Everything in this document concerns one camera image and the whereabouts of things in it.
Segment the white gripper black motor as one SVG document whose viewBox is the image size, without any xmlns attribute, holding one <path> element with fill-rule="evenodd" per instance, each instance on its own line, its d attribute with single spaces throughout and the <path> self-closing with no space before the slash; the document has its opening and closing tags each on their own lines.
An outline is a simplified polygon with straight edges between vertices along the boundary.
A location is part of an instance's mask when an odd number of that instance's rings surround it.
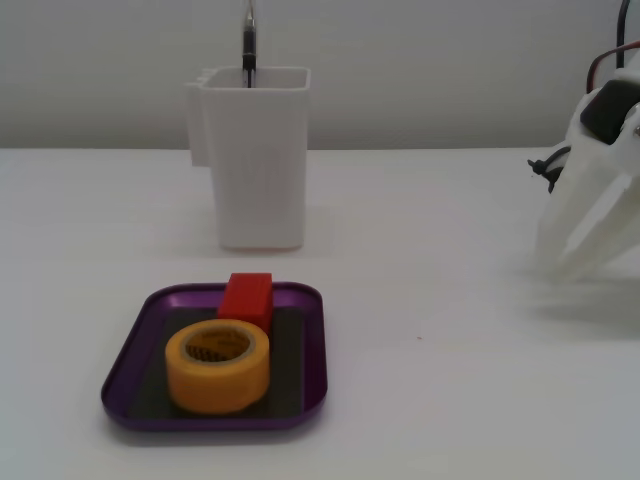
<svg viewBox="0 0 640 480">
<path fill-rule="evenodd" d="M 551 198 L 539 221 L 536 256 L 547 273 L 585 276 L 639 246 L 639 178 L 572 249 L 576 228 L 623 173 L 639 174 L 639 74 L 622 71 L 584 95 L 564 145 L 543 164 Z"/>
</svg>

